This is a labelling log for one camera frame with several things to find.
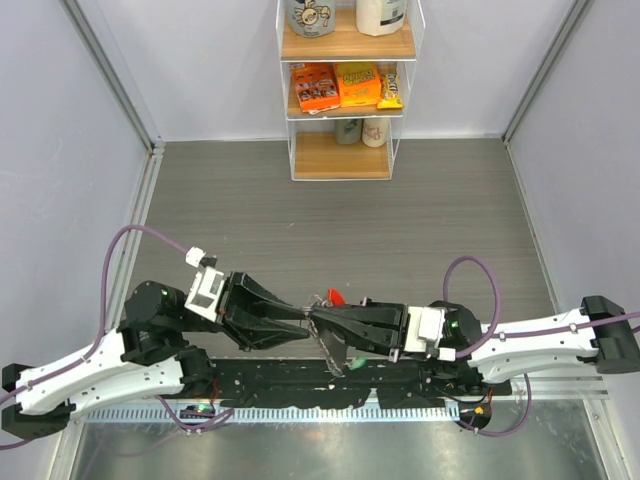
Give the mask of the red handled keyring with chain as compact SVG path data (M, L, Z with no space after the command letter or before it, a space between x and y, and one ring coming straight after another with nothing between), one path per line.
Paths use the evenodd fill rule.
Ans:
M346 304L341 293L335 288L329 288L324 298L324 305L321 307ZM335 329L336 324L334 322L314 320L312 318L312 310L306 310L305 318L309 321L308 329L320 346L329 372L335 378L343 377L346 369L347 345Z

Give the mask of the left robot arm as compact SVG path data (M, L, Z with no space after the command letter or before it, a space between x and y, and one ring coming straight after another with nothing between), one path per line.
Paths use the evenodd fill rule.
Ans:
M309 338L303 310L243 273L197 271L188 292L141 283L121 323L96 343L44 366L10 364L1 384L13 394L1 427L23 441L65 429L84 414L142 397L200 398L214 390L215 368L187 332L224 334L242 351Z

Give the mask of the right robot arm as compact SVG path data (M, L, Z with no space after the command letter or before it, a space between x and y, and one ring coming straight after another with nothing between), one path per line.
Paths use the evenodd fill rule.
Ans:
M353 348L391 363L414 360L466 394L521 374L582 363L600 374L636 373L639 344L630 317L599 295L564 313L497 325L483 324L466 307L446 301L324 304L308 311L313 335L335 371Z

